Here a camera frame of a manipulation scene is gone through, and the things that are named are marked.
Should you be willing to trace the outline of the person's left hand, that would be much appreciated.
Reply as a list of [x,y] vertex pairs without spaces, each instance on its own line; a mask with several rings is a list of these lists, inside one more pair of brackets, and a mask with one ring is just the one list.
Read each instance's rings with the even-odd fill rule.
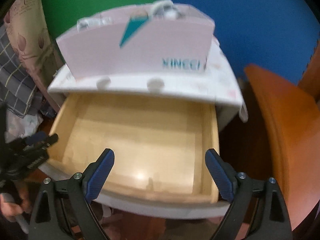
[[1,194],[1,213],[10,222],[15,222],[17,215],[21,215],[24,212],[30,213],[32,210],[27,184],[25,182],[16,182],[15,186],[22,200],[20,205],[8,202]]

